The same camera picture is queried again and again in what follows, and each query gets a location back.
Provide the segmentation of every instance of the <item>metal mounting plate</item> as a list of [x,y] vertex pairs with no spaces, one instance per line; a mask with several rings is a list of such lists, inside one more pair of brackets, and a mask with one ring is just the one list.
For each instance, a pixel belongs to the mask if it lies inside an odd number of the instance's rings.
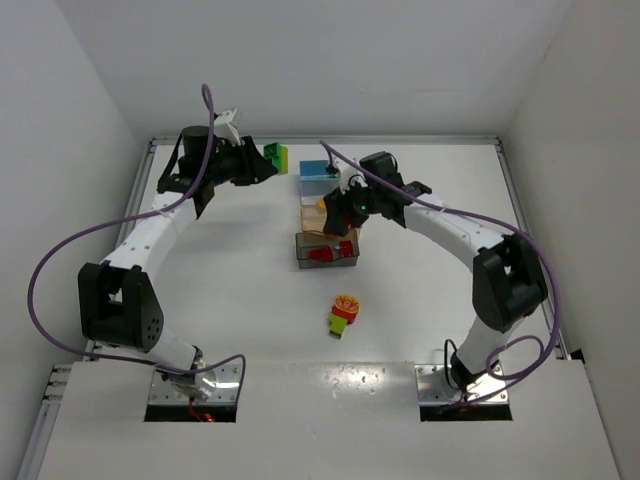
[[[460,391],[452,389],[444,377],[444,365],[416,365],[416,383],[418,386],[418,403],[421,407],[439,407],[449,405],[460,400]],[[500,373],[502,368],[498,364],[496,373]],[[502,380],[496,380],[488,374],[480,377],[476,382],[467,387],[467,400],[473,400],[496,390],[504,388]],[[498,395],[479,402],[478,406],[509,405],[509,394],[504,391]]]
[[[241,363],[228,363],[213,370],[216,378],[215,395],[207,402],[194,402],[194,405],[231,407],[235,405],[236,395],[242,374]],[[149,388],[148,405],[179,407],[189,404],[189,398],[177,392],[169,382],[162,380],[161,374],[154,372]]]

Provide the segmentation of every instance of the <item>white wall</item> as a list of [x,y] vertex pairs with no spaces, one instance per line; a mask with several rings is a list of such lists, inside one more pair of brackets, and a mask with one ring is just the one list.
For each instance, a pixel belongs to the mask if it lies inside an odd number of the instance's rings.
[[209,82],[245,132],[489,133],[570,0],[57,0],[142,138],[202,123]]
[[[53,0],[3,2],[0,46],[0,478],[12,479],[51,366],[71,359],[30,323],[31,271],[55,242],[123,213],[142,147]],[[61,252],[37,289],[47,328],[75,346],[77,271],[115,233]]]
[[637,0],[574,2],[505,142],[626,479],[640,477],[639,22]]

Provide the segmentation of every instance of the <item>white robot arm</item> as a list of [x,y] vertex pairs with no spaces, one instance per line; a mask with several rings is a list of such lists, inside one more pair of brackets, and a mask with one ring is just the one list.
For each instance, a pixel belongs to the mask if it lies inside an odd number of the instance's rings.
[[338,178],[340,179],[339,188],[342,194],[346,194],[351,190],[351,187],[367,186],[367,181],[365,180],[363,173],[339,158],[330,158],[327,172],[332,175],[338,175]]
[[427,209],[377,183],[367,185],[362,177],[348,190],[336,189],[324,197],[324,232],[346,235],[349,228],[360,227],[369,215],[379,213],[430,238],[471,271],[477,316],[451,363],[451,377],[464,391],[485,373],[489,355],[505,346],[524,317],[547,298],[538,258],[517,236],[504,236],[471,219],[447,213],[444,202],[429,187],[419,182],[405,185],[391,154],[376,153],[359,163],[410,196],[444,210]]
[[[80,315],[86,338],[129,350],[158,365],[180,370],[205,366],[202,352],[167,327],[152,284],[178,237],[213,198],[216,186],[227,181],[236,186],[253,185],[277,174],[251,137],[239,137],[234,124],[237,116],[237,110],[228,110],[216,117],[214,153],[191,198],[171,211],[140,220],[100,264],[87,263],[80,270]],[[202,165],[207,133],[207,127],[187,127],[182,131],[158,182],[151,210],[173,205],[189,191]],[[180,140],[184,156],[178,158]],[[205,385],[207,373],[167,377],[189,397],[206,400],[202,397],[211,393]]]

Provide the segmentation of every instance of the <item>green block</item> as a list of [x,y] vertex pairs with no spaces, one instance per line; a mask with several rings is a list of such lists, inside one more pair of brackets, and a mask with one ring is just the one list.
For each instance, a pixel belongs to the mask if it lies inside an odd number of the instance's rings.
[[278,169],[280,175],[289,172],[289,150],[279,143],[270,143],[263,149],[264,158]]
[[333,313],[330,313],[329,323],[330,323],[329,333],[338,338],[342,338],[342,335],[344,334],[344,330],[347,328],[347,324],[348,324],[347,320],[337,315],[334,315]]

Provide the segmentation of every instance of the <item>red wire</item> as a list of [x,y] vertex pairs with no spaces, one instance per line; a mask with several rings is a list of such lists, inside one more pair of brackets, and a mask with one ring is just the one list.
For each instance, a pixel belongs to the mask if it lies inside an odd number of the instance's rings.
[[199,422],[202,422],[202,418],[200,418],[200,414],[193,409],[193,400],[189,400],[189,413],[191,416],[196,417]]

